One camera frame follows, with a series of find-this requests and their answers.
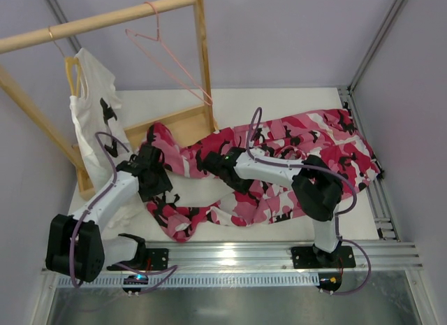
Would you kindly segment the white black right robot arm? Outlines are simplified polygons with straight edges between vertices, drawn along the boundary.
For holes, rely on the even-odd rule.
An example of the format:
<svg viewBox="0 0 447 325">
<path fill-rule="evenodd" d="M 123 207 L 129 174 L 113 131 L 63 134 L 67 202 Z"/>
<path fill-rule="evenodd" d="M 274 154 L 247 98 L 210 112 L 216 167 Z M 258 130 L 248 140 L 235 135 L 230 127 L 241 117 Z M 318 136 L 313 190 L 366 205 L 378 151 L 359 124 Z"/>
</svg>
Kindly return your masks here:
<svg viewBox="0 0 447 325">
<path fill-rule="evenodd" d="M 326 268 L 339 263 L 342 242 L 336 216 L 343 184 L 321 158 L 311 155 L 295 163 L 255 157 L 252 150 L 233 147 L 226 154 L 208 153 L 203 168 L 242 194 L 256 180 L 291 189 L 304 214 L 312 219 L 316 260 Z"/>
</svg>

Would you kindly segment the pink camouflage trousers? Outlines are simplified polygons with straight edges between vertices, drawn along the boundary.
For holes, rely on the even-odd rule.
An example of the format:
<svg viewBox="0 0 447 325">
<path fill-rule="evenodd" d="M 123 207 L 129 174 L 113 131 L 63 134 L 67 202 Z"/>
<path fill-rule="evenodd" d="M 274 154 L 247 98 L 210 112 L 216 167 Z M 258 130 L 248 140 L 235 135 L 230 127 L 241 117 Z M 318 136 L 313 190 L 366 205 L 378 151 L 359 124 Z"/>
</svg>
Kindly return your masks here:
<svg viewBox="0 0 447 325">
<path fill-rule="evenodd" d="M 147 210 L 179 243 L 204 224 L 248 228 L 310 215 L 328 219 L 381 174 L 347 110 L 313 110 L 227 127 L 181 146 L 166 125 L 147 131 L 172 189 Z"/>
</svg>

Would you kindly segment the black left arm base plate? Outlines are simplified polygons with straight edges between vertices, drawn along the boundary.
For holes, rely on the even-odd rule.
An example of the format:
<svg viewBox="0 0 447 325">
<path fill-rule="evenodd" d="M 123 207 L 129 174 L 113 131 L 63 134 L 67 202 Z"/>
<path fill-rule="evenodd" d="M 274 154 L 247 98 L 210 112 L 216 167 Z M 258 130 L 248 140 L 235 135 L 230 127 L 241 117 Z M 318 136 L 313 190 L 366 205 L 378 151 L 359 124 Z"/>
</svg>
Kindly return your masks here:
<svg viewBox="0 0 447 325">
<path fill-rule="evenodd" d="M 119 264 L 139 271 L 160 271 L 168 268 L 168 260 L 168 248 L 147 248 L 134 259 Z"/>
</svg>

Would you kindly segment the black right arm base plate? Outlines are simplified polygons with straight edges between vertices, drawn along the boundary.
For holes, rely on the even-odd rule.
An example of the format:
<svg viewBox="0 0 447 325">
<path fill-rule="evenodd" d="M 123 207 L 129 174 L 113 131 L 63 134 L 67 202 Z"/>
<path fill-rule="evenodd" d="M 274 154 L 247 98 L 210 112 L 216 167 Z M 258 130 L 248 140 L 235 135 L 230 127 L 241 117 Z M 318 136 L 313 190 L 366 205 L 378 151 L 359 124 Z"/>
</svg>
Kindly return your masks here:
<svg viewBox="0 0 447 325">
<path fill-rule="evenodd" d="M 291 248 L 294 269 L 355 268 L 356 259 L 350 246 L 339 245 L 332 253 L 314 246 Z"/>
</svg>

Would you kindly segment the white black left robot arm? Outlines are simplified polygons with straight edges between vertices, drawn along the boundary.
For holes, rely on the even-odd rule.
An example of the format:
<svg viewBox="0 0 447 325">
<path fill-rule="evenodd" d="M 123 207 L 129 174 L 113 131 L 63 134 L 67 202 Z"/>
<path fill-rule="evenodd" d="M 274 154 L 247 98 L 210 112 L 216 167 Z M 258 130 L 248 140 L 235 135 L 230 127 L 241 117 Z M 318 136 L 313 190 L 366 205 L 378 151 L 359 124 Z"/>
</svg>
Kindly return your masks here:
<svg viewBox="0 0 447 325">
<path fill-rule="evenodd" d="M 146 203 L 173 186 L 161 162 L 162 151 L 144 144 L 128 161 L 114 168 L 99 193 L 72 215 L 57 215 L 50 224 L 45 265 L 70 277 L 75 288 L 94 281 L 103 269 L 139 269 L 147 265 L 145 239 L 121 233 L 103 240 L 101 234 L 130 200 Z"/>
</svg>

